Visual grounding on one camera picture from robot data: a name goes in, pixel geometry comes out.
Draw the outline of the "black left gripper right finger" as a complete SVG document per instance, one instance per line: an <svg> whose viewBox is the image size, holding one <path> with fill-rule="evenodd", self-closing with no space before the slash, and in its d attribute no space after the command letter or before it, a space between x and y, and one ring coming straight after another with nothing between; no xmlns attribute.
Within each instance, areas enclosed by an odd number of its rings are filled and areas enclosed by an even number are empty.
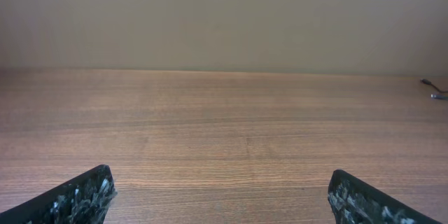
<svg viewBox="0 0 448 224"><path fill-rule="evenodd" d="M328 201L336 224L438 224L342 169L332 174Z"/></svg>

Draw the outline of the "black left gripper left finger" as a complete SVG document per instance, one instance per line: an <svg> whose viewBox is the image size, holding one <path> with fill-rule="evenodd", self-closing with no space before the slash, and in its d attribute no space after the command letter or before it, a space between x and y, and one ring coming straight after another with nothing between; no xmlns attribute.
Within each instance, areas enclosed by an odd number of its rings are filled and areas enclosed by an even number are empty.
<svg viewBox="0 0 448 224"><path fill-rule="evenodd" d="M101 164L1 213L1 224L103 223L117 195L110 167Z"/></svg>

